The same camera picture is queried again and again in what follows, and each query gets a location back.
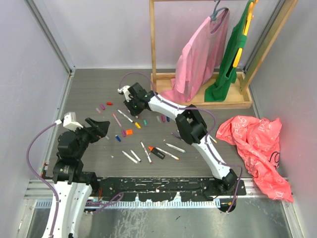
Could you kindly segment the orange black highlighter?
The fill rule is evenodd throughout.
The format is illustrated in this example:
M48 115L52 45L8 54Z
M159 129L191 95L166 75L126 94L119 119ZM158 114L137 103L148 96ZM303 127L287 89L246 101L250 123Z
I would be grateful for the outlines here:
M152 154L156 155L158 158L160 158L162 160L165 158L165 154L162 153L161 151L159 151L156 147L149 146L148 148L149 148L150 152Z

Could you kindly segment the white pen teal tip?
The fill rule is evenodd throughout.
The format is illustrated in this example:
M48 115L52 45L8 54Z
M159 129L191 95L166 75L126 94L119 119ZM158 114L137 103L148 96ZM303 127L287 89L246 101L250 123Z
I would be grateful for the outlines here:
M179 147L177 147L177 146L174 146L174 145L169 144L169 143L166 143L166 145L167 145L168 147L174 149L174 150L177 150L177 151L182 152L182 153L186 153L186 151L185 151L184 149L181 149L181 148L179 148Z

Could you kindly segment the orange highlighter cap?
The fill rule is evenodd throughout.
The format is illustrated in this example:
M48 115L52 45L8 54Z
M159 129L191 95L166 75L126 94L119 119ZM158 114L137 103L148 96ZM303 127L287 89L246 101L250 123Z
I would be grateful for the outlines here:
M133 134L133 130L129 129L129 130L126 130L126 135L132 135Z

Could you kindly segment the pink white pen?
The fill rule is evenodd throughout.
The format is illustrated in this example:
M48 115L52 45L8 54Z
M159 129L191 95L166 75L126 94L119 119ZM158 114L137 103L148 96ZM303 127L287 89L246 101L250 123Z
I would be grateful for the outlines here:
M115 121L117 122L118 126L122 128L122 124L120 123L119 119L115 115L115 113L112 113L112 116L114 117Z

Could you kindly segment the yellow pen cap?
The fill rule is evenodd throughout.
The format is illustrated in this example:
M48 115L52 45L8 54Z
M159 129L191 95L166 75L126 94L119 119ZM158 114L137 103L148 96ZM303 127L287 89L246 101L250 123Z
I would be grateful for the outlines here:
M141 129L141 126L140 126L137 122L135 122L135 126L136 126L138 129Z

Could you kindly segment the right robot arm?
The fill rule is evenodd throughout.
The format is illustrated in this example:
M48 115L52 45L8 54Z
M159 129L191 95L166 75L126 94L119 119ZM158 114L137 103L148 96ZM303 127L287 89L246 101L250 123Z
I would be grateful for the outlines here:
M208 164L219 193L229 195L235 189L237 175L212 144L207 124L196 106L173 103L154 91L147 92L139 83L123 86L117 91L125 97L124 104L131 115L137 116L147 109L175 121L181 139L196 148Z

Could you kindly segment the yellow cap white marker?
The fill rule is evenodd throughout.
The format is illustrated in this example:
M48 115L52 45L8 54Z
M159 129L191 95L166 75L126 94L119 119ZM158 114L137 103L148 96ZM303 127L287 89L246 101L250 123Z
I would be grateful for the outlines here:
M176 160L179 160L178 157L174 156L173 154L171 154L171 153L169 153L169 152L167 152L167 151L165 151L165 150L163 150L163 149L161 149L161 148L156 147L156 149L159 150L160 152L162 152L162 153L164 153L164 154L166 154L166 155L168 155L168 156L170 156L170 157L176 159Z

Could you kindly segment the blue band white pen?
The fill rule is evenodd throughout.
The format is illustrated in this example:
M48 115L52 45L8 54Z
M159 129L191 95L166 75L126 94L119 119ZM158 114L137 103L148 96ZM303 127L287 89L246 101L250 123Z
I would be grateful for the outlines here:
M133 156L137 159L137 161L140 163L142 160L138 157L138 155L133 150L130 151L133 154Z

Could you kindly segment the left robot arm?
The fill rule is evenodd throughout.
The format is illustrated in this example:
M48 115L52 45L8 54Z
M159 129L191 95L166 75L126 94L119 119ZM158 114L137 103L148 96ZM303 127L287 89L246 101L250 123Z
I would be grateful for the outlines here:
M92 143L106 137L109 121L85 119L88 126L76 121L72 114L65 115L66 132L58 137L57 161L53 168L53 198L43 237L76 238L84 208L89 196L99 192L95 172L83 171L82 157Z

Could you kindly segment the grey white pen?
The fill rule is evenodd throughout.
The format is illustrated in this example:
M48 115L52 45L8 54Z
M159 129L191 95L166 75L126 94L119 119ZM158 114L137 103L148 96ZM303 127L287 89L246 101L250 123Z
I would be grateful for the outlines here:
M128 153L126 153L125 151L122 151L123 155L126 156L129 160L131 160L133 163L138 164L139 162L134 159L133 157L131 157Z

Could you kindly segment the magenta cap white pen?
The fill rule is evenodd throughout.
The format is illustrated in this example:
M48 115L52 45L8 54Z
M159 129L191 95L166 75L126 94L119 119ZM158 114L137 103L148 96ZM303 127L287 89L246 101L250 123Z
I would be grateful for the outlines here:
M150 158L150 156L149 156L149 154L148 154L148 152L147 152L147 150L146 150L146 148L145 148L143 142L140 141L140 143L141 143L141 146L142 146L142 148L143 148L143 150L144 150L144 152L145 152L145 154L146 154L146 157L147 157L149 163L152 164L153 162L152 162L152 160L151 160L151 158Z

